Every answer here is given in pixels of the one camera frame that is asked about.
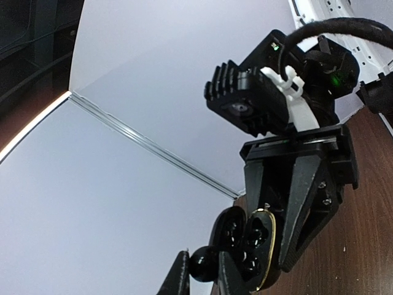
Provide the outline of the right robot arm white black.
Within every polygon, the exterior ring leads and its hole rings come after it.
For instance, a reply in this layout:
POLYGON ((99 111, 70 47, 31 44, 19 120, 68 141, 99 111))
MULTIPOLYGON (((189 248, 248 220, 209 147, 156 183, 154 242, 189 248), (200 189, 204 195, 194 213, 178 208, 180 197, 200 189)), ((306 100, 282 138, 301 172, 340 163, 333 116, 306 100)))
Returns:
POLYGON ((338 122, 334 101, 359 84, 359 64, 353 54, 327 38, 351 34, 382 43, 390 34, 368 19, 332 18, 303 26, 285 36, 273 31, 278 50, 261 42, 242 67, 296 70, 304 82, 302 96, 311 112, 298 110, 302 123, 292 133, 246 143, 241 149, 249 220, 243 235, 244 271, 248 275, 290 271, 315 236, 338 211, 343 189, 359 185, 359 169, 351 134, 338 122))

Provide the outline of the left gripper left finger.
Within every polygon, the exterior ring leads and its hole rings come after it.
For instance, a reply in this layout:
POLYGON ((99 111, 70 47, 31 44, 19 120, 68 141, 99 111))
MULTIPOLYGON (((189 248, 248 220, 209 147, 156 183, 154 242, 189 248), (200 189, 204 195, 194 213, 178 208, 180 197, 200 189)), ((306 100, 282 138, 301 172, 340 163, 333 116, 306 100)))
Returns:
POLYGON ((178 253, 158 291, 158 295, 190 294, 189 259, 188 251, 180 251, 178 253))

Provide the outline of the black charging case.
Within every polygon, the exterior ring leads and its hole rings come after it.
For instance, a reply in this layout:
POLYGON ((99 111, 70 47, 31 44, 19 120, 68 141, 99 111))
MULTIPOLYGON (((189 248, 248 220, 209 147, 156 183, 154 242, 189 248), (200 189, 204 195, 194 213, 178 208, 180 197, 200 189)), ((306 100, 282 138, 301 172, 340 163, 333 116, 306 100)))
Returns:
POLYGON ((249 292, 268 289, 280 274, 279 246, 283 221, 266 209, 246 216, 240 206, 225 209, 217 217, 209 245, 228 252, 249 292))

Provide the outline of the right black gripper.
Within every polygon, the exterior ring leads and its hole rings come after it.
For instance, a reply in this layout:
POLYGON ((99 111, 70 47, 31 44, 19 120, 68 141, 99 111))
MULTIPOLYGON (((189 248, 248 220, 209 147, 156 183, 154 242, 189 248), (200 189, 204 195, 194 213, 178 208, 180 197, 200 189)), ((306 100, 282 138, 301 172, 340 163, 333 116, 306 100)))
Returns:
POLYGON ((349 129, 324 127, 242 147, 246 213, 266 208, 283 221, 279 268, 290 272, 337 212, 343 188, 358 187, 349 129))

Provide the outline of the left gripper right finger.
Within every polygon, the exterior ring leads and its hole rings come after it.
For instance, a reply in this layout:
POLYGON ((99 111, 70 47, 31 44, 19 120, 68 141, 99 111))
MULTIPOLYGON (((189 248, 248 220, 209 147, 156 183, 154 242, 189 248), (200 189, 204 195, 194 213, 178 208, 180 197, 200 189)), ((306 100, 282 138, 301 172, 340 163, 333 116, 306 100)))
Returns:
POLYGON ((223 295, 250 295, 237 266, 228 252, 219 253, 218 285, 223 295))

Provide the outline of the black earbud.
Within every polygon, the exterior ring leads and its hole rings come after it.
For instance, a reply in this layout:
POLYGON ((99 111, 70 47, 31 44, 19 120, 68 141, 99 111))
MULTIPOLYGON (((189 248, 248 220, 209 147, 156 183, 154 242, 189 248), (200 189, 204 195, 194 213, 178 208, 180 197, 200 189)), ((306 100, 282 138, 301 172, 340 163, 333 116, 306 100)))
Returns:
POLYGON ((189 272, 196 281, 215 281, 218 277, 218 268, 219 250, 216 246, 203 246, 190 257, 189 272))

